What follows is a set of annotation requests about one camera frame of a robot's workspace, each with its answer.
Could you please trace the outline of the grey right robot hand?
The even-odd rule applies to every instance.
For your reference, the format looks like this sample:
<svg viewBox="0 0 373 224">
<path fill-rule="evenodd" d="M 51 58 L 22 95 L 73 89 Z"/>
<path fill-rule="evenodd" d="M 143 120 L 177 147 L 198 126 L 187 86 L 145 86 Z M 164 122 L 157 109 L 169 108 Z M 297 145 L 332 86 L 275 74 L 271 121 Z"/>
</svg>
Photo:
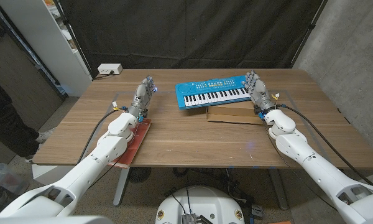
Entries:
<svg viewBox="0 0 373 224">
<path fill-rule="evenodd" d="M 275 104 L 270 100 L 265 83 L 255 71 L 251 70 L 246 73 L 245 80 L 242 84 L 254 104 L 256 114 L 267 114 L 275 109 Z"/>
</svg>

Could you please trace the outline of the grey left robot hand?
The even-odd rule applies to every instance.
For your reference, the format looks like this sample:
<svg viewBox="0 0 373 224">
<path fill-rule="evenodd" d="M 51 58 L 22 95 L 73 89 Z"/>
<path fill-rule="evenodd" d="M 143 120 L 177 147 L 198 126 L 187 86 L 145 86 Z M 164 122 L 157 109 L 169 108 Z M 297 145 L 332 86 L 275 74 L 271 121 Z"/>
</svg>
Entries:
<svg viewBox="0 0 373 224">
<path fill-rule="evenodd" d="M 132 103 L 128 107 L 127 112 L 135 116 L 146 117 L 148 106 L 153 94 L 157 91 L 157 87 L 154 84 L 153 78 L 148 75 L 146 76 L 137 87 Z"/>
</svg>

